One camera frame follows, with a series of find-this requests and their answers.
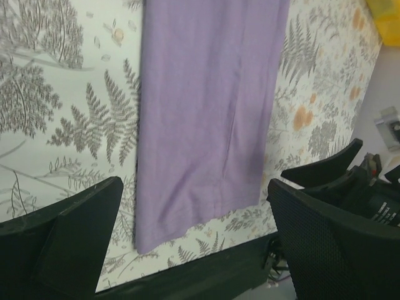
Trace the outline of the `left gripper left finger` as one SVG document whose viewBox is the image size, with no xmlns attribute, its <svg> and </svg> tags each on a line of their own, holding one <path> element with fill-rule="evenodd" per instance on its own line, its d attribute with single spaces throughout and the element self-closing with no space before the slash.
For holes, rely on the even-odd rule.
<svg viewBox="0 0 400 300">
<path fill-rule="evenodd" d="M 123 182 L 1 223 L 1 299 L 94 299 Z"/>
</svg>

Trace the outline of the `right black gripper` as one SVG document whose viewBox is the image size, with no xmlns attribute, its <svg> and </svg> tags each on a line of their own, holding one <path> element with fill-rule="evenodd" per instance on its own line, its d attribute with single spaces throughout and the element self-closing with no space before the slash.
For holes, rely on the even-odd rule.
<svg viewBox="0 0 400 300">
<path fill-rule="evenodd" d="M 284 170 L 281 177 L 306 194 L 374 222 L 399 227 L 399 188 L 376 177 L 364 160 L 346 171 L 363 146 L 356 138 L 331 157 Z"/>
</svg>

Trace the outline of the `purple t shirt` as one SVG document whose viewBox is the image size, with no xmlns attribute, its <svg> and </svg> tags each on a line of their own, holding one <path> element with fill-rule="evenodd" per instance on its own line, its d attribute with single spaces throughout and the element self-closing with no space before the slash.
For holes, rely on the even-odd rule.
<svg viewBox="0 0 400 300">
<path fill-rule="evenodd" d="M 135 247 L 259 202 L 289 1 L 147 1 Z"/>
</svg>

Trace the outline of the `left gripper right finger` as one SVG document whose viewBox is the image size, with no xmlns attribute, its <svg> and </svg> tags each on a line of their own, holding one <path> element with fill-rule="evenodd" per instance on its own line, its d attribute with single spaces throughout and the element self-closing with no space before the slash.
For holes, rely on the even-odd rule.
<svg viewBox="0 0 400 300">
<path fill-rule="evenodd" d="M 399 228 L 278 179 L 267 189 L 298 299 L 399 299 Z"/>
</svg>

